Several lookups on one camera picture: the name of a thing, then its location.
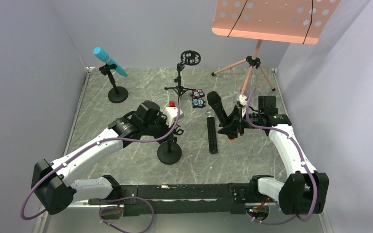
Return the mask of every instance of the pink music stand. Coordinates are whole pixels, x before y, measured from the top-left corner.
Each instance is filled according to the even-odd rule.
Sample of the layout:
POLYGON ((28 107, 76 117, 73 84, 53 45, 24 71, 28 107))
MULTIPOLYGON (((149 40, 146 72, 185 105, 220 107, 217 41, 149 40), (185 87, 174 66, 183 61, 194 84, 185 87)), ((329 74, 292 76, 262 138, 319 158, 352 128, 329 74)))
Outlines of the pink music stand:
MULTIPOLYGON (((340 1, 248 0, 246 2, 246 0, 218 0, 212 31, 217 35, 258 39, 250 59, 250 61, 254 61, 257 59, 263 40, 316 44, 322 29, 340 1)), ((215 76, 246 61, 247 59, 241 60, 213 72, 212 75, 215 76)), ((262 65, 259 65, 259 68, 271 89, 275 91, 265 69, 262 65)), ((245 92, 252 70, 253 65, 250 65, 241 87, 241 94, 245 92)))

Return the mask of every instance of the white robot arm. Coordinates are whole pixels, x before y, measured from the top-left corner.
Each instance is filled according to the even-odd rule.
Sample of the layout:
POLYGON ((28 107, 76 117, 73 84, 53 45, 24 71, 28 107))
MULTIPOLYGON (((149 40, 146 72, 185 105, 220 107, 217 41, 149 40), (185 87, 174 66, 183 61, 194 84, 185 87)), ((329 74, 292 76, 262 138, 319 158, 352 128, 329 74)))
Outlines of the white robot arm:
POLYGON ((265 195, 279 201, 284 214, 306 214, 313 203, 313 183, 316 184, 316 205, 313 213, 321 213, 325 203, 329 179, 325 173, 318 173, 316 168, 305 156, 294 135, 291 121, 287 115, 278 114, 275 96, 259 96, 257 113, 249 114, 250 123, 246 118, 249 109, 246 96, 237 95, 237 104, 228 116, 228 124, 224 125, 218 133, 236 138, 244 134, 245 129, 254 126, 265 131, 266 135, 276 146, 284 163, 287 180, 285 183, 269 175, 253 176, 250 185, 253 186, 254 195, 265 195), (305 169, 308 167, 313 180, 305 169))
POLYGON ((183 117, 183 112, 174 106, 166 107, 162 112, 159 106, 151 101, 145 101, 124 117, 115 119, 108 128, 104 129, 98 136, 72 153, 56 159, 51 163, 41 160, 35 164, 32 186, 42 177, 57 167, 61 168, 44 181, 36 190, 35 194, 45 206, 49 214, 53 215, 64 210, 72 202, 87 199, 118 199, 120 197, 120 185, 110 175, 91 180, 78 180, 84 171, 95 165, 102 158, 117 152, 131 142, 122 140, 110 140, 111 138, 130 138, 138 140, 143 135, 154 138, 165 138, 158 143, 175 143, 175 135, 181 135, 183 130, 175 128, 168 133, 170 126, 176 118, 183 117), (79 157, 71 162, 68 160, 77 153, 79 157))

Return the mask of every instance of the round stand base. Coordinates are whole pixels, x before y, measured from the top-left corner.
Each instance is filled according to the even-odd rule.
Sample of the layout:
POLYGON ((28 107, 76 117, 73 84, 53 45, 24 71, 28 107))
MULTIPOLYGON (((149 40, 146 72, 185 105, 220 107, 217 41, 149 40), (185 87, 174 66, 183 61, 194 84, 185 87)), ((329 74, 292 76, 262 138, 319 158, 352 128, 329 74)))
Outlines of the round stand base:
POLYGON ((172 165, 181 159, 182 149, 178 144, 171 142, 171 152, 168 152, 168 141, 167 141, 167 142, 162 143, 158 147, 157 154, 158 154, 159 161, 161 161, 163 164, 172 165))
POLYGON ((119 94, 115 93, 115 90, 112 88, 108 92, 108 99, 109 101, 113 103, 122 103, 128 98, 128 91, 122 87, 122 86, 117 86, 119 94))

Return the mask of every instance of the gray marble tabletop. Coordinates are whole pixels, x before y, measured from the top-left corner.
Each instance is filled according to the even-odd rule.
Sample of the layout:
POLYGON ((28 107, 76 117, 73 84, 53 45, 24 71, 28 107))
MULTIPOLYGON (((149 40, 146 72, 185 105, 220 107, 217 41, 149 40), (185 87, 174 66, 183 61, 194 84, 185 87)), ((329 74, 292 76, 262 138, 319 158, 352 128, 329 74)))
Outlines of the gray marble tabletop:
MULTIPOLYGON (((235 68, 211 76, 216 68, 186 67, 182 72, 183 86, 201 88, 206 94, 217 91, 223 106, 229 114, 233 100, 239 92, 239 82, 243 82, 246 68, 235 68)), ((140 103, 151 100, 161 106, 169 100, 177 100, 174 91, 165 91, 165 86, 175 86, 175 68, 127 68, 128 77, 114 74, 117 85, 129 92, 123 103, 111 103, 108 91, 112 88, 107 77, 94 69, 89 77, 82 105, 69 146, 74 151, 97 136, 115 118, 136 110, 140 103)), ((267 71, 273 83, 275 80, 267 71)), ((260 70, 255 70, 250 85, 257 83, 256 95, 277 96, 280 113, 285 113, 278 91, 272 92, 260 70)), ((252 106, 257 109, 257 96, 252 106)), ((161 163, 156 155, 158 143, 132 143, 127 148, 100 160, 82 175, 81 179, 94 179, 110 174, 120 184, 187 184, 187 183, 247 183, 253 175, 273 175, 278 180, 286 180, 286 172, 281 158, 271 140, 261 130, 246 130, 244 136, 230 141, 225 135, 217 135, 217 154, 210 154, 205 113, 210 106, 192 108, 189 92, 179 101, 184 118, 179 125, 185 130, 178 137, 182 148, 182 158, 173 165, 161 163)))

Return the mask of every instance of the gray wall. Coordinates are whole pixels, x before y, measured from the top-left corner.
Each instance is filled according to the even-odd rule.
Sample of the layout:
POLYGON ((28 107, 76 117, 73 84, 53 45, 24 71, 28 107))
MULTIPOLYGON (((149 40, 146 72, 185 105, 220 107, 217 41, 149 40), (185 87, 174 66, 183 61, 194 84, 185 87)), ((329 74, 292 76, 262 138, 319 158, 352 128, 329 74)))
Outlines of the gray wall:
POLYGON ((0 233, 32 231, 34 164, 62 155, 85 74, 49 1, 0 0, 0 233))
MULTIPOLYGON (((51 0, 86 66, 102 65, 92 53, 103 47, 123 67, 175 67, 196 50, 199 66, 224 67, 245 59, 256 40, 215 35, 216 0, 51 0)), ((264 67, 278 67, 288 43, 266 41, 264 67)))
POLYGON ((343 0, 317 45, 290 45, 278 82, 304 152, 330 178, 334 231, 373 232, 373 0, 343 0))

